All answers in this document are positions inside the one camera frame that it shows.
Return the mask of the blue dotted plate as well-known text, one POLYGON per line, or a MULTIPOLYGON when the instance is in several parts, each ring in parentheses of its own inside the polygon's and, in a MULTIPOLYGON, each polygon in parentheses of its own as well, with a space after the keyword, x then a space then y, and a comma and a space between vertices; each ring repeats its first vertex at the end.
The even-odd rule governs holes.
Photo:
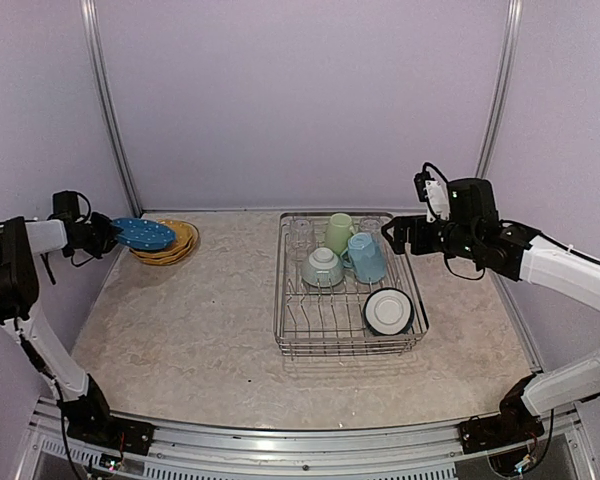
POLYGON ((161 251, 176 240, 176 233, 169 227, 151 220, 117 218, 112 221, 117 229, 119 244, 141 251, 161 251))

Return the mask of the small yellow dotted plate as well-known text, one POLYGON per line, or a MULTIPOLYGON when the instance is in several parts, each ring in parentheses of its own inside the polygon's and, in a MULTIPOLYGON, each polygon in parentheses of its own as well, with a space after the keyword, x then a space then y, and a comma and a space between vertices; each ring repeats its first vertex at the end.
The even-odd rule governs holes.
POLYGON ((175 240, 165 249, 159 251, 143 251, 132 249, 131 252, 133 254, 142 258, 162 259, 179 254, 189 246, 193 246, 197 243, 199 232, 193 224, 185 221, 170 219, 158 219, 157 222, 174 231, 176 235, 175 240))

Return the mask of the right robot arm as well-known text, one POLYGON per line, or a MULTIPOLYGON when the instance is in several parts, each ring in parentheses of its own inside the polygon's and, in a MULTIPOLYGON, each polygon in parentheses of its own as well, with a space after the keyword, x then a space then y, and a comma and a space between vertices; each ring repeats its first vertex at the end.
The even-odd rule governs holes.
MULTIPOLYGON (((439 184, 419 173, 414 179, 424 215, 399 216, 381 234, 397 255, 441 253, 473 262, 513 281, 546 287, 600 312, 600 260, 566 246, 542 231, 500 219, 491 183, 464 178, 439 184)), ((600 348, 581 360, 518 382, 501 400, 491 426, 503 444, 515 442, 541 414, 600 395, 600 348)))

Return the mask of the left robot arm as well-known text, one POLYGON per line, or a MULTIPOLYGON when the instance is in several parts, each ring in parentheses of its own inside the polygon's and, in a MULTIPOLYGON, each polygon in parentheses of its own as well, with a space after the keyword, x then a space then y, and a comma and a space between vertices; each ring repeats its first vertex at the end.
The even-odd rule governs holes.
POLYGON ((117 245, 121 229, 92 209, 83 213, 80 202, 85 199, 77 191, 60 191, 52 196, 47 220, 18 216, 0 222, 0 327, 49 384, 69 424, 107 445, 119 436, 119 421, 93 377, 71 358, 50 327, 34 262, 36 255, 54 251, 70 258, 82 250, 100 259, 117 245))

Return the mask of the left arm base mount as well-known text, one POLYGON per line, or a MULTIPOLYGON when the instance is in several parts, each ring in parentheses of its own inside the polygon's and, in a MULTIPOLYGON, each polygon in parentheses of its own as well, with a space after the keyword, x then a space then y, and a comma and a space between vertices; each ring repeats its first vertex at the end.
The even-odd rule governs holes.
POLYGON ((61 411, 69 422, 70 438, 122 454, 148 455, 155 426, 113 415, 103 397, 84 395, 64 403, 61 411))

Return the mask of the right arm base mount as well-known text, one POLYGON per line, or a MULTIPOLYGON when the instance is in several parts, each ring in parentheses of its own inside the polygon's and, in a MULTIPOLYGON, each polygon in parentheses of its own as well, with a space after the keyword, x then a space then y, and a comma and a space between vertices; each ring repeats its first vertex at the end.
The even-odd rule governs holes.
POLYGON ((536 417, 521 420, 516 414, 500 413, 487 417, 474 416, 458 425, 464 454, 498 449, 541 437, 545 432, 536 417))

